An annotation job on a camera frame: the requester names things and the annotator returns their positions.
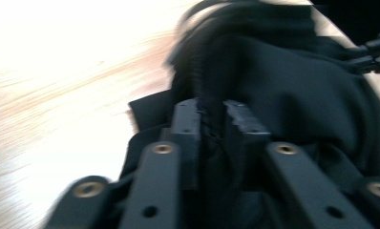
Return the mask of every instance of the wooden floor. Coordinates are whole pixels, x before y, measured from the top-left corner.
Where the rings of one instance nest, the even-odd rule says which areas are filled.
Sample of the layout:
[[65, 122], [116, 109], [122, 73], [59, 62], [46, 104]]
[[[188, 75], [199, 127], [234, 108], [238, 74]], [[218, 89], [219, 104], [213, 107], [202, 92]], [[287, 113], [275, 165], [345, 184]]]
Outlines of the wooden floor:
[[117, 179], [127, 103], [168, 88], [162, 65], [196, 2], [0, 1], [0, 228], [41, 228], [78, 178]]

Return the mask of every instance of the black plastic bracket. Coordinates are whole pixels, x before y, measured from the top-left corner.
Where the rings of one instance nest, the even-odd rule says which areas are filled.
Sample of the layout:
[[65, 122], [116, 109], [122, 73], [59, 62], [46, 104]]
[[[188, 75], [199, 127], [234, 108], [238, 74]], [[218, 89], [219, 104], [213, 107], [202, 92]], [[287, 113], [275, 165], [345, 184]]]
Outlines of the black plastic bracket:
[[298, 228], [373, 228], [300, 147], [270, 143], [265, 164]]
[[237, 101], [227, 100], [224, 148], [230, 154], [235, 173], [234, 185], [240, 186], [255, 175], [257, 160], [270, 140], [270, 132], [249, 108]]
[[119, 229], [178, 228], [179, 154], [169, 141], [145, 148]]
[[181, 189], [199, 190], [199, 157], [201, 116], [197, 100], [188, 99], [175, 107], [170, 137], [181, 149]]
[[45, 229], [100, 228], [105, 218], [109, 182], [104, 177], [84, 177], [57, 203]]

